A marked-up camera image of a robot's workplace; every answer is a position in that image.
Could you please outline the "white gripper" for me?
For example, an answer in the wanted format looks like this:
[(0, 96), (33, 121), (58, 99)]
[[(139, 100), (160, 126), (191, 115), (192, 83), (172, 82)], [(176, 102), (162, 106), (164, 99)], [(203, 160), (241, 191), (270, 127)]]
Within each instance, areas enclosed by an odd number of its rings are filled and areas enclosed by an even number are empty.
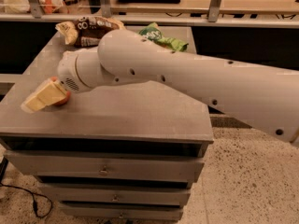
[(77, 57), (78, 54), (76, 52), (66, 51), (57, 67), (59, 79), (54, 82), (50, 78), (43, 81), (36, 90), (24, 100), (21, 104), (21, 109), (27, 113), (35, 113), (46, 106), (63, 100), (67, 90), (80, 92), (82, 85), (80, 84), (76, 71)]

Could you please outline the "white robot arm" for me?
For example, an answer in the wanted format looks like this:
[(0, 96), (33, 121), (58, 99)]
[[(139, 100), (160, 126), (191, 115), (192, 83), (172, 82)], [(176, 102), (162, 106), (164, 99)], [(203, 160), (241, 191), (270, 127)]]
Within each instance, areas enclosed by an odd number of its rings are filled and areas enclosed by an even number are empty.
[(299, 145), (299, 73), (163, 48), (130, 30), (113, 30), (91, 49), (67, 51), (55, 80), (21, 104), (34, 113), (68, 91), (156, 81), (268, 133)]

